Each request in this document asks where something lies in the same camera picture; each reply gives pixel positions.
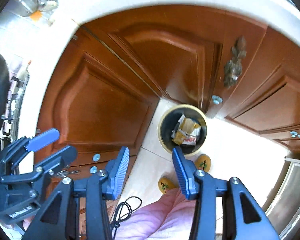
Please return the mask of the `yellow toothpaste carton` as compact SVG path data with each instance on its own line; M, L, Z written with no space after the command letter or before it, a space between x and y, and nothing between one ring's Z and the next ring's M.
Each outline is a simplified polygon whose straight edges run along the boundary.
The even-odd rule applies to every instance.
M177 145L195 146L199 140L201 125L184 114L172 131L172 141Z

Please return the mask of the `round trash bin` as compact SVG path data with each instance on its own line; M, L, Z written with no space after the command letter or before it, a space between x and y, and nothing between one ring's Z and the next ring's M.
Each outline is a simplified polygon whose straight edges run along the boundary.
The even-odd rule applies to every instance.
M158 138L168 153L180 147L185 155L197 154L206 136L205 115L192 105L181 104L172 107L159 122Z

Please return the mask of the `steel appliance door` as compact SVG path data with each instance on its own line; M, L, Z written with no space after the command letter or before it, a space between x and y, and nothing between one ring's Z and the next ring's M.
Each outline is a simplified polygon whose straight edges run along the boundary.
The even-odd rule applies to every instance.
M279 239L300 239L300 154L285 157L263 209Z

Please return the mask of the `wooden cabinet door left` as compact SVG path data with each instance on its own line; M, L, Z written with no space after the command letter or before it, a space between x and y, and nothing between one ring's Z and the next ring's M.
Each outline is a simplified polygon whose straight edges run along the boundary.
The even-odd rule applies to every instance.
M60 138L36 153L41 161L65 145L86 176L121 147L136 159L161 98L206 110L222 51L225 12L193 5L126 10L82 25L51 76L37 123Z

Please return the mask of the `wooden cabinet door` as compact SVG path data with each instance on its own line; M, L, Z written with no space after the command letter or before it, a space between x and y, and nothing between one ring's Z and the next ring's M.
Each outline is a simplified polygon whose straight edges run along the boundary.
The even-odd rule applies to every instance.
M231 48L244 36L246 57L242 74L229 89L224 87L224 66ZM206 109L218 117L300 153L300 47L283 34L256 20L227 13L221 64L212 100Z
M121 147L136 159L161 98L206 110L222 51L225 12L193 5L126 10L82 25L51 76L37 123L60 138L36 153L41 161L65 145L86 176Z

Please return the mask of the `pink trousers legs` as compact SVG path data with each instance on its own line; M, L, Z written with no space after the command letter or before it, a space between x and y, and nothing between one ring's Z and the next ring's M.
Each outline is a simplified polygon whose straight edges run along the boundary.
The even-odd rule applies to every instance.
M132 213L120 223L116 239L189 239L196 201L187 200L180 189Z

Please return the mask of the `right yellow slipper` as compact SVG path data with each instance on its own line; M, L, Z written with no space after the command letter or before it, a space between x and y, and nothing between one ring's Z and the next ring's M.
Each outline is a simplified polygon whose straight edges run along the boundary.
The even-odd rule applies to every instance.
M211 168L211 159L208 155L200 155L194 162L196 169L203 170L204 172L209 172Z

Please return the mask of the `blue child lock knob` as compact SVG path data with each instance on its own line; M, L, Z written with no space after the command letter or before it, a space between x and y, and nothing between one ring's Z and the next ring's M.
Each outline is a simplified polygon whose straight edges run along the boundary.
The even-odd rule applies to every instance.
M212 100L214 105L220 105L220 104L223 103L223 99L220 96L217 96L217 95L211 96L211 100Z

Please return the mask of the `wooden cabinet door right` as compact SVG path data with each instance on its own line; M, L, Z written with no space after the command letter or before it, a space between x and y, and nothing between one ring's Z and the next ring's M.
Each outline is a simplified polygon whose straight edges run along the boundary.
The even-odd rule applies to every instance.
M224 66L231 48L244 36L246 57L242 74L229 89L224 87ZM283 34L256 20L227 13L221 64L212 100L206 109L218 117L300 153L300 47Z

